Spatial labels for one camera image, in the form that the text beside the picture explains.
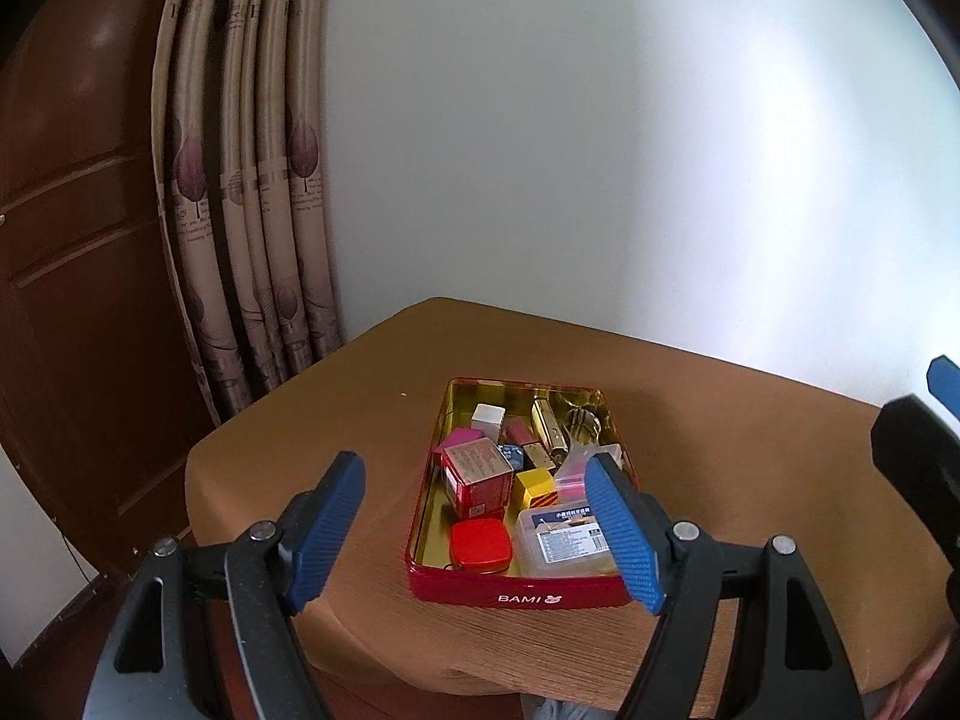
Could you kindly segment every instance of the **person's hand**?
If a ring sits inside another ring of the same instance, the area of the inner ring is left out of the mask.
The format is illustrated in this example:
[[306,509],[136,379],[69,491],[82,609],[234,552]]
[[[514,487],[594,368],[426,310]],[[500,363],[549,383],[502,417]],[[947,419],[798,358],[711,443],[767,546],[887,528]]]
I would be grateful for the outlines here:
[[883,709],[871,720],[901,720],[901,717],[910,712],[910,707],[913,707],[917,697],[944,661],[954,634],[955,631],[951,628],[949,632],[937,637],[933,644],[907,667],[904,675],[896,681]]

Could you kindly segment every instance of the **floor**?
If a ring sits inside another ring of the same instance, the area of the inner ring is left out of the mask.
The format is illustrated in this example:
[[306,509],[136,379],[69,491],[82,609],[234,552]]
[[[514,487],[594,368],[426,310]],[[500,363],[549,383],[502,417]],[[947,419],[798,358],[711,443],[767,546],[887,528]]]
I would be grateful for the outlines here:
[[[71,620],[66,639],[14,669],[18,679],[47,720],[80,720],[93,670],[123,602],[123,593],[88,605]],[[211,608],[218,656],[223,664],[233,720],[257,720],[232,638],[226,603]],[[446,696],[409,685],[352,685],[315,672],[328,707],[341,720],[521,720],[520,698]]]

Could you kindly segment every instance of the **white logo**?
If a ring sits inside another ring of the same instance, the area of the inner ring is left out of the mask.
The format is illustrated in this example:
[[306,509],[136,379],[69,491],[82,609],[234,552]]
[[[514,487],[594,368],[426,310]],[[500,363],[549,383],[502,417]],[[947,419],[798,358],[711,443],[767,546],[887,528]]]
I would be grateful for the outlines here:
[[500,595],[497,599],[501,604],[558,604],[563,600],[562,595]]

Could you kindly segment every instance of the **brown tablecloth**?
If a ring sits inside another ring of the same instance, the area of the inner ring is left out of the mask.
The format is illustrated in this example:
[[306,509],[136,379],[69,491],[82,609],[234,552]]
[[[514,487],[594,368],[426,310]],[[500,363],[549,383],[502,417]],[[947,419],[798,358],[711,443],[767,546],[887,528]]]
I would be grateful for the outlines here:
[[[673,517],[727,541],[794,536],[863,688],[896,678],[949,619],[947,562],[872,468],[875,407],[654,343],[434,299],[318,362],[190,454],[187,504],[200,544],[276,517],[338,450],[365,458],[360,514],[323,597],[298,618],[320,669],[613,709],[640,664],[655,621],[639,604],[480,610],[411,595],[403,552],[440,401],[456,376],[601,389],[641,484]],[[718,621],[697,714],[712,713],[722,686],[733,613]]]

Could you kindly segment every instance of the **door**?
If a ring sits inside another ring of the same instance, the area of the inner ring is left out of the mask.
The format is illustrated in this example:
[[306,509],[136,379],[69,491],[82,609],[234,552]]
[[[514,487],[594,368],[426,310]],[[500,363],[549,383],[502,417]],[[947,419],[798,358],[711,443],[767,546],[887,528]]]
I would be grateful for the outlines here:
[[47,0],[0,70],[0,445],[99,570],[187,527],[212,422],[160,247],[163,0]]

